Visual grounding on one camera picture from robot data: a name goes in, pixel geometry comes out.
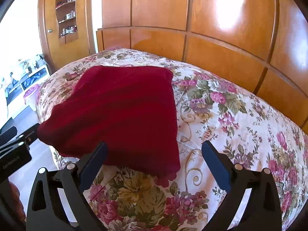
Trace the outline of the person's left hand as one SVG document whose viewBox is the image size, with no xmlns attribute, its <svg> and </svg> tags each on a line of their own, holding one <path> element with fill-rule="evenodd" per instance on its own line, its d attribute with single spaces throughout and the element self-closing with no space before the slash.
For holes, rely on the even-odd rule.
<svg viewBox="0 0 308 231">
<path fill-rule="evenodd" d="M 25 221 L 26 214 L 24 212 L 23 204 L 20 201 L 20 191 L 12 182 L 9 182 L 9 185 L 13 197 L 13 210 L 20 221 Z"/>
</svg>

